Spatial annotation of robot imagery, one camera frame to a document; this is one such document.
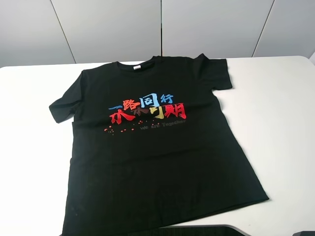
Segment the black robot base front edge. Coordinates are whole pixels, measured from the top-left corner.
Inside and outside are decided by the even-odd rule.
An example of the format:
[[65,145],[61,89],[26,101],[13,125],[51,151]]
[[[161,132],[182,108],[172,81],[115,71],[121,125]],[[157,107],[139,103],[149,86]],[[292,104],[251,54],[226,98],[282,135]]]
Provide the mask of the black robot base front edge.
[[246,236],[230,226],[178,226],[158,229],[157,236]]

